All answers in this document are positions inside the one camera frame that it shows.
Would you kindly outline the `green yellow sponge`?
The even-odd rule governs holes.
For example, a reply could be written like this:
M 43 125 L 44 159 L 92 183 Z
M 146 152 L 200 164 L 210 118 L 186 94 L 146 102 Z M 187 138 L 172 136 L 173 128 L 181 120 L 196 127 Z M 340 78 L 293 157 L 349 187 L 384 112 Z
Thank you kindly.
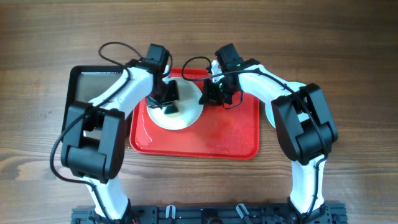
M 175 105 L 170 105 L 170 106 L 166 107 L 164 110 L 164 114 L 174 114 L 174 113 L 178 113 L 178 112 L 179 112 L 179 109 Z

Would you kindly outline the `white round plate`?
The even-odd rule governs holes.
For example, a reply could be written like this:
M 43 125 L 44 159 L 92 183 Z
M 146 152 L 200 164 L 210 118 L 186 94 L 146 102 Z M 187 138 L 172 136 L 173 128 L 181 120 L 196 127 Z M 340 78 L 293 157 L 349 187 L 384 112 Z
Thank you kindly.
M 180 77 L 168 78 L 168 81 L 176 80 L 180 99 L 171 105 L 178 107 L 179 112 L 174 114 L 164 114 L 166 107 L 149 108 L 147 112 L 153 122 L 161 128 L 168 130 L 180 130 L 192 125 L 201 115 L 203 105 L 198 103 L 202 96 L 199 87 L 193 82 L 184 80 Z

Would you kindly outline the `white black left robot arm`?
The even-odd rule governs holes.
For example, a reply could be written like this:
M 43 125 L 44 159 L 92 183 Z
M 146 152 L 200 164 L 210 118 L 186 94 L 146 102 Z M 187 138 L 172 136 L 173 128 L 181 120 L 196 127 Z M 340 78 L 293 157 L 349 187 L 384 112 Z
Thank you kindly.
M 65 127 L 53 148 L 62 148 L 62 166 L 84 184 L 95 202 L 87 219 L 93 223 L 134 223 L 131 202 L 118 173 L 124 160 L 127 118 L 146 97 L 163 106 L 164 78 L 171 66 L 153 60 L 131 60 L 120 77 L 88 102 L 74 101 L 67 109 Z

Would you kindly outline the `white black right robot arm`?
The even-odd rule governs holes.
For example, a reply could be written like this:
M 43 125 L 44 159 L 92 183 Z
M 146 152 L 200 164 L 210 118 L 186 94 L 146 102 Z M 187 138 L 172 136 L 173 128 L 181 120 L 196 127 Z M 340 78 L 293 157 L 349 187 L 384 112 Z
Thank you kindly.
M 325 163 L 338 139 L 321 88 L 314 83 L 288 82 L 253 58 L 213 60 L 207 71 L 206 104 L 228 103 L 228 97 L 240 91 L 255 96 L 272 111 L 269 122 L 275 127 L 280 148 L 292 162 L 289 207 L 301 222 L 318 218 L 325 208 Z

